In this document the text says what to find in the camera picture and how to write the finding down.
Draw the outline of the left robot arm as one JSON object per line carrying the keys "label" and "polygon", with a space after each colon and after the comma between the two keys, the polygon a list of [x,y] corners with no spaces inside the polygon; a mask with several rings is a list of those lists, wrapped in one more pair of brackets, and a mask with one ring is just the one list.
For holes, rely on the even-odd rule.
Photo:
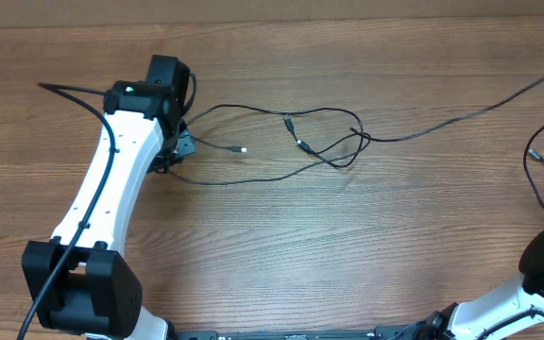
{"label": "left robot arm", "polygon": [[44,88],[91,112],[102,124],[92,162],[68,213],[46,242],[30,241],[22,269],[33,319],[89,339],[174,339],[172,323],[144,306],[139,279],[124,259],[129,219],[149,173],[165,174],[195,153],[183,120],[196,77],[176,57],[152,57],[145,79],[117,81],[97,110],[72,86]]}

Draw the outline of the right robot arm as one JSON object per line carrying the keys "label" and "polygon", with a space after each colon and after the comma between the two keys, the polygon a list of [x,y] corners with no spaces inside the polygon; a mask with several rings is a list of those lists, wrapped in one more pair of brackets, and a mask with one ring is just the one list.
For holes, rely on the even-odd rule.
{"label": "right robot arm", "polygon": [[544,322],[544,230],[525,248],[518,273],[470,302],[430,316],[418,339],[504,339]]}

